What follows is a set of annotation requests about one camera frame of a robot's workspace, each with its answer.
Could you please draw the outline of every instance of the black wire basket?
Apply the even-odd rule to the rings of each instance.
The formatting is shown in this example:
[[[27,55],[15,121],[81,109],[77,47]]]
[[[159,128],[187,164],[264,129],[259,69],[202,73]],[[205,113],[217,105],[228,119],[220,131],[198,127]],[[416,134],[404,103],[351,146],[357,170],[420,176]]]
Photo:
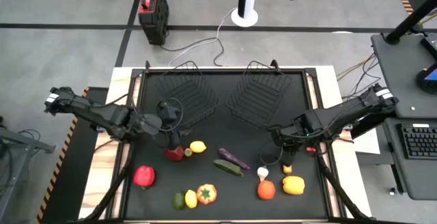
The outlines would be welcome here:
[[[163,98],[176,98],[182,103],[184,114],[179,126],[186,128],[214,114],[219,104],[217,95],[193,61],[160,75],[157,88]]]
[[[227,99],[232,115],[266,128],[270,125],[292,79],[278,68],[252,61]]]

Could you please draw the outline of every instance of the orange bell pepper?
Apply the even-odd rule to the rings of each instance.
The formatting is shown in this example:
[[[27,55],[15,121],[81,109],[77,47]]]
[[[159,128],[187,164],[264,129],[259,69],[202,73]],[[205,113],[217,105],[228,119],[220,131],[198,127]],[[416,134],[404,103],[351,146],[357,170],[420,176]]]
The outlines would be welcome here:
[[[197,189],[197,200],[203,204],[209,204],[216,200],[217,190],[213,184],[204,184]]]

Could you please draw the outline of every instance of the garlic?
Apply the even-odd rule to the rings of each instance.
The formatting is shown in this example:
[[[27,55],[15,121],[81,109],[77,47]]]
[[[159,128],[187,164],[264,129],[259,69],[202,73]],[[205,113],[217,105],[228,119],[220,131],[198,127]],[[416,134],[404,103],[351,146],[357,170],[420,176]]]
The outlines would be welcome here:
[[[259,181],[263,181],[268,176],[267,166],[259,167],[257,170]]]

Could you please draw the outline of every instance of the gray floor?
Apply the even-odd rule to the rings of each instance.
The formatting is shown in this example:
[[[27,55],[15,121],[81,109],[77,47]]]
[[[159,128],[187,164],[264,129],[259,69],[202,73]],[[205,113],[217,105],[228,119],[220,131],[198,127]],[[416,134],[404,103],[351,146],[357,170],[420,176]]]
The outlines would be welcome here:
[[[133,0],[0,0],[0,23],[126,24]],[[171,25],[218,25],[237,0],[169,0]],[[257,0],[257,25],[301,27],[393,27],[405,16],[400,0]],[[228,18],[226,25],[232,25]],[[11,130],[35,128],[42,140],[58,145],[54,154],[37,154],[30,165],[28,187],[15,208],[18,219],[33,220],[38,213],[59,155],[71,115],[43,113],[52,86],[67,85],[77,93],[87,86],[108,87],[123,31],[0,29],[0,115]],[[214,37],[213,31],[172,31],[166,47],[185,46]],[[334,65],[336,72],[372,54],[370,34],[221,32],[225,53],[217,60],[244,66],[256,60],[281,65]],[[217,42],[194,48],[174,66],[193,60],[212,66]],[[142,31],[133,31],[123,66],[166,66],[177,54],[150,46]],[[379,67],[371,72],[381,76]],[[340,81],[347,95],[361,75],[356,70]],[[372,82],[367,77],[360,87]],[[390,196],[393,175],[384,166],[362,167],[373,215],[390,221],[435,223],[436,202]]]

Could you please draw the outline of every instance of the cucumber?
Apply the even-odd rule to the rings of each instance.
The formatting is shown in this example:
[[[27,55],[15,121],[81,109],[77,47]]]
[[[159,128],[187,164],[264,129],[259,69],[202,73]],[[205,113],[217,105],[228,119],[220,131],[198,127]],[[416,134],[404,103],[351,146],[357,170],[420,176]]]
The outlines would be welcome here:
[[[182,191],[178,191],[173,194],[173,198],[171,199],[171,204],[175,210],[181,210],[185,206],[185,194]]]
[[[241,172],[241,167],[230,163],[226,160],[216,159],[213,161],[214,165],[218,168],[223,169],[226,172],[232,173],[235,176],[243,176],[243,172]]]

